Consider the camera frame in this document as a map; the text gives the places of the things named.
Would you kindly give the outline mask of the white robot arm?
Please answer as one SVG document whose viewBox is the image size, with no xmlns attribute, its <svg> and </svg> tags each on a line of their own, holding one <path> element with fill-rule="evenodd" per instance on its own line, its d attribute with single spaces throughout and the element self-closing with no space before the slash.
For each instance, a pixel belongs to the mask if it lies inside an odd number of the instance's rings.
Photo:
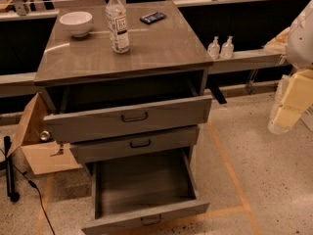
<svg viewBox="0 0 313 235">
<path fill-rule="evenodd" d="M 286 58 L 296 72 L 283 75 L 278 84 L 268 123 L 275 134 L 290 131 L 313 105 L 313 0 L 291 23 Z"/>
</svg>

